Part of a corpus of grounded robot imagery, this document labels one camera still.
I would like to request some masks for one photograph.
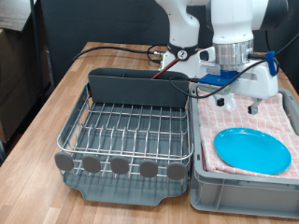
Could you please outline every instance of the gray plastic tray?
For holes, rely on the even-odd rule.
[[[193,95],[197,85],[191,86]],[[284,108],[290,113],[292,126],[299,134],[299,109],[289,91],[280,89]],[[195,209],[223,213],[238,213],[270,217],[299,218],[299,180],[251,175],[231,175],[206,172],[202,163],[202,147],[198,104],[192,109],[191,142],[194,143],[191,204]]]

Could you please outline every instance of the dish rack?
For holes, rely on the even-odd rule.
[[[123,71],[128,78],[123,78]],[[188,186],[192,156],[188,144],[189,112],[188,108],[176,106],[181,100],[188,104],[187,99],[180,95],[172,107],[161,106],[163,102],[155,98],[148,105],[139,105],[138,100],[136,105],[120,104],[132,100],[128,98],[130,91],[140,91],[136,85],[124,87],[127,79],[135,80],[135,72],[92,71],[90,83],[84,87],[58,137],[62,151],[55,155],[55,161],[64,182],[80,190],[86,200],[158,205],[163,198],[179,196]],[[147,71],[144,79],[138,81],[152,81],[146,78],[154,73]],[[169,76],[173,74],[165,74],[165,79]],[[116,78],[122,89],[110,90],[107,98],[116,94],[113,99],[98,99],[105,85],[103,78],[107,77]],[[169,85],[162,79],[156,82]],[[178,83],[188,88],[188,83]],[[154,91],[147,88],[151,85],[143,91]],[[162,97],[172,97],[171,93],[165,92]]]

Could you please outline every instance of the metal bracket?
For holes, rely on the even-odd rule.
[[[263,99],[252,97],[253,105],[249,106],[249,114],[256,115],[259,112],[259,104],[262,100]]]

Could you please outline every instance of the black cable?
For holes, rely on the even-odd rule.
[[[234,82],[237,78],[239,78],[239,77],[242,76],[244,73],[246,73],[246,72],[247,72],[248,70],[250,70],[252,67],[254,67],[254,66],[256,66],[256,65],[258,65],[258,64],[260,64],[260,63],[264,63],[264,62],[266,62],[266,59],[263,59],[263,60],[261,60],[261,61],[258,61],[257,63],[253,63],[251,66],[247,67],[247,68],[244,69],[242,72],[240,72],[238,75],[236,75],[235,77],[233,77],[233,78],[232,78],[230,81],[228,81],[224,86],[222,86],[222,87],[220,87],[219,89],[217,89],[216,91],[213,91],[213,92],[211,92],[211,93],[209,93],[209,94],[207,94],[207,95],[204,95],[204,96],[193,96],[193,95],[191,95],[191,94],[189,94],[189,93],[187,93],[187,92],[185,92],[185,91],[179,89],[179,88],[172,82],[174,78],[181,78],[181,79],[185,79],[185,80],[188,80],[188,81],[195,82],[195,79],[194,79],[194,78],[173,76],[173,77],[170,77],[170,78],[169,78],[169,83],[170,83],[170,85],[172,85],[177,91],[180,91],[181,93],[183,93],[183,94],[185,94],[185,95],[187,95],[187,96],[189,96],[189,97],[192,97],[192,98],[195,98],[195,99],[205,99],[205,98],[207,98],[207,97],[209,97],[209,96],[211,96],[211,95],[216,94],[216,93],[219,92],[219,91],[222,91],[225,87],[227,87],[228,85],[230,85],[232,82]]]
[[[148,58],[149,58],[149,60],[154,62],[154,63],[161,63],[160,60],[151,59],[151,57],[150,57],[150,50],[155,48],[155,47],[167,47],[167,44],[156,44],[156,45],[153,45],[153,46],[148,48]]]
[[[293,41],[295,41],[295,39],[297,39],[299,36],[299,33],[292,39],[290,40],[290,42],[288,44],[286,44],[282,49],[280,49],[275,56],[278,56],[283,50],[285,50],[290,44],[292,44]]]
[[[37,58],[37,67],[38,67],[38,74],[39,74],[41,101],[42,104],[45,104],[46,98],[44,92],[44,80],[43,80],[43,73],[42,73],[40,53],[39,53],[38,33],[37,33],[37,24],[36,24],[36,8],[35,8],[34,0],[30,0],[30,7],[31,7],[31,15],[34,24],[34,33],[35,33],[35,41],[36,41],[36,58]]]
[[[298,38],[298,35],[299,34],[297,34],[284,48],[282,48],[277,54],[276,54],[276,56],[279,54],[279,53],[281,53],[285,48],[287,48],[296,38]],[[265,43],[266,43],[266,45],[267,45],[267,48],[268,48],[268,51],[270,51],[271,50],[271,48],[270,48],[270,45],[269,45],[269,37],[268,37],[268,31],[265,31]],[[276,63],[276,65],[277,65],[277,73],[279,72],[279,68],[281,68],[282,69],[282,71],[286,74],[286,76],[288,77],[288,74],[286,73],[286,71],[281,67],[281,64],[278,62],[278,60],[277,59],[275,59],[275,63]]]
[[[268,38],[268,31],[265,31],[265,43],[267,45],[268,51],[271,51],[270,45],[269,45],[269,38]]]
[[[72,64],[81,55],[86,54],[86,53],[88,53],[90,51],[93,51],[93,50],[96,50],[96,49],[118,49],[118,50],[124,50],[124,51],[132,52],[132,53],[153,54],[152,51],[144,51],[144,50],[137,50],[137,49],[126,49],[126,48],[121,48],[121,47],[103,46],[103,47],[95,47],[95,48],[91,48],[91,49],[86,49],[86,50],[82,51],[81,53],[79,53],[75,56],[75,58],[72,60]]]

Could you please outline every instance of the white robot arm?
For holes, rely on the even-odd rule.
[[[170,21],[168,52],[163,66],[175,58],[180,62],[172,71],[199,77],[201,88],[214,91],[238,72],[254,64],[252,30],[274,29],[288,12],[287,0],[156,0]],[[187,13],[187,6],[206,5],[207,25],[214,31],[213,47],[198,52],[198,20]],[[242,75],[219,94],[237,93],[255,102],[250,111],[257,113],[258,102],[278,92],[278,80],[270,74],[267,63],[261,63]]]

